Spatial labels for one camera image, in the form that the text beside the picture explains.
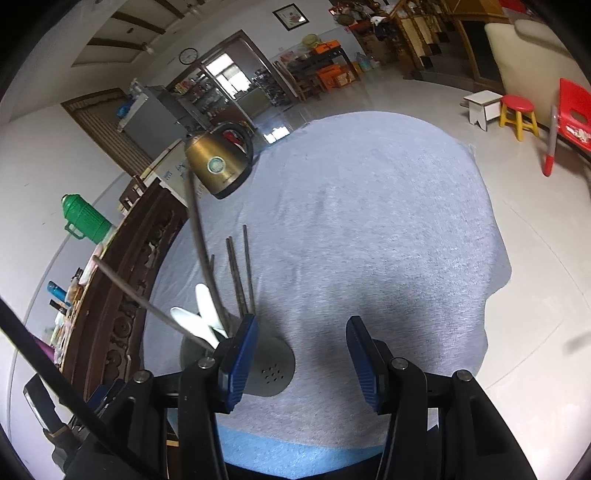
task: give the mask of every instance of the red plastic chair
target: red plastic chair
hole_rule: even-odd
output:
[[[544,175],[552,173],[557,136],[571,141],[583,150],[591,151],[591,93],[575,82],[560,79],[558,108],[552,106],[550,140],[544,163]]]

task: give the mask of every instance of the screw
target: screw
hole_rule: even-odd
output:
[[[147,370],[138,370],[136,373],[134,373],[133,379],[136,383],[144,383],[150,379],[150,375],[150,372]]]
[[[463,382],[469,382],[472,380],[472,378],[474,378],[468,370],[458,370],[456,373],[457,377]]]
[[[392,366],[396,370],[406,370],[408,367],[408,360],[406,360],[405,358],[394,358],[392,360]]]
[[[215,359],[211,358],[210,356],[205,356],[203,358],[199,359],[199,362],[197,362],[197,365],[199,365],[200,368],[203,368],[204,370],[213,367],[216,364]]]

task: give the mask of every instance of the bottle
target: bottle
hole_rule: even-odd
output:
[[[88,237],[101,243],[113,225],[80,195],[64,195],[61,208],[68,223],[64,229],[78,240]]]
[[[374,56],[370,57],[369,63],[371,64],[371,67],[373,69],[378,69],[382,66],[381,62],[379,60],[376,60]]]
[[[369,62],[369,59],[362,53],[357,52],[355,60],[357,60],[357,63],[359,63],[359,67],[363,72],[368,72],[371,70],[371,64]]]
[[[69,307],[71,306],[66,301],[66,291],[63,288],[61,288],[59,285],[57,285],[55,282],[51,281],[47,284],[47,291],[49,293],[51,293],[55,298],[57,298],[58,300],[62,301],[66,305],[68,305]]]

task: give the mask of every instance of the chopstick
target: chopstick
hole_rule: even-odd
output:
[[[248,231],[246,225],[242,225],[242,236],[244,237],[244,257],[246,258],[246,280],[248,282],[248,297],[251,301],[251,313],[255,315],[255,290],[252,286],[251,252],[248,247]]]
[[[244,289],[242,288],[242,281],[240,280],[240,271],[238,270],[238,262],[236,262],[236,251],[234,250],[234,240],[231,236],[226,238],[226,249],[228,250],[228,259],[230,263],[230,273],[234,281],[234,291],[236,292],[236,302],[238,303],[238,312],[242,319],[248,313],[246,306],[246,299],[244,297]]]

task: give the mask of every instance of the sofa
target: sofa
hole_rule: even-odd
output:
[[[552,30],[536,21],[489,23],[485,27],[505,90],[530,100],[539,123],[550,126],[550,109],[558,101],[560,78],[591,90],[591,85]]]

